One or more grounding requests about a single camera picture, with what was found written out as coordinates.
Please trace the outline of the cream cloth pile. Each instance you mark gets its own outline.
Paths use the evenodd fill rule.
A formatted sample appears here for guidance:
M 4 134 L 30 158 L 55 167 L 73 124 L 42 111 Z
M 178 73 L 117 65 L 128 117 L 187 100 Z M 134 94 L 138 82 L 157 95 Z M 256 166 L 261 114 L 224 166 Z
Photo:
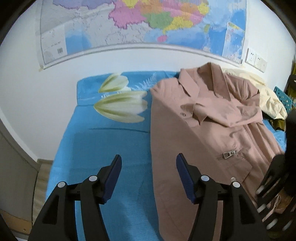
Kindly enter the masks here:
M 284 105 L 260 76 L 242 69 L 223 68 L 222 71 L 249 80 L 259 90 L 260 108 L 269 117 L 274 120 L 285 120 L 287 118 L 287 111 Z

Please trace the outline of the blue floral bed sheet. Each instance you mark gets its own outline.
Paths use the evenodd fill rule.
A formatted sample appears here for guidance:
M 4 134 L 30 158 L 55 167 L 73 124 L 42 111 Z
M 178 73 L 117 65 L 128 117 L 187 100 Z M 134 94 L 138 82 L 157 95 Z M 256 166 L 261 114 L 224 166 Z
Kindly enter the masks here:
M 102 206 L 111 240 L 164 240 L 154 196 L 151 153 L 151 89 L 175 72 L 126 72 L 129 93 L 103 90 L 105 76 L 77 84 L 78 104 L 53 162 L 48 191 L 65 181 L 83 181 L 122 157 L 112 198 Z

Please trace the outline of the olive green garment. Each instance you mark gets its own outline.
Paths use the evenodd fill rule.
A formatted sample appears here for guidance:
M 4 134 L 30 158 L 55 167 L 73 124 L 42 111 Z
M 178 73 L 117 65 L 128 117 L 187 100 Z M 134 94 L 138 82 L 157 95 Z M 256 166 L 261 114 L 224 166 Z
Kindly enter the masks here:
M 272 119 L 269 123 L 275 131 L 286 131 L 286 121 L 282 119 Z

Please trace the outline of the white wall socket panel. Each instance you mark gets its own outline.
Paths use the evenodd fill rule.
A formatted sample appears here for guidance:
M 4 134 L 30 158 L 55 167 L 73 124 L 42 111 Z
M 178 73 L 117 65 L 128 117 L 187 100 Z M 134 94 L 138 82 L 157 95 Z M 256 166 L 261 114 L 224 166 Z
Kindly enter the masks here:
M 253 66 L 257 70 L 264 73 L 267 68 L 267 61 L 263 59 L 259 54 L 253 51 L 251 48 L 247 49 L 245 63 Z

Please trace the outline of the colourful wall map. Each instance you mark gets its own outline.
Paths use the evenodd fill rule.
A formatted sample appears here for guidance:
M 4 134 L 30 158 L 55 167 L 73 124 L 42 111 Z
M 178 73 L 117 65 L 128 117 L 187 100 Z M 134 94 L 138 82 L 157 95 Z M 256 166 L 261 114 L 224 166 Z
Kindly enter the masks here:
M 246 1 L 38 1 L 41 67 L 102 50 L 161 46 L 240 64 Z

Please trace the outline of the pink coat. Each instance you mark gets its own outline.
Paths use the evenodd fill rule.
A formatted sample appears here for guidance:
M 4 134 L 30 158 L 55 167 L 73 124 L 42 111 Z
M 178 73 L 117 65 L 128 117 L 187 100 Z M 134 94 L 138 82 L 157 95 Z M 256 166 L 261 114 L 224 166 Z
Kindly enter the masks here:
M 159 231 L 164 240 L 187 240 L 197 207 L 186 197 L 178 154 L 218 183 L 239 182 L 255 201 L 273 157 L 283 151 L 263 123 L 259 89 L 246 74 L 207 63 L 159 81 L 151 94 Z

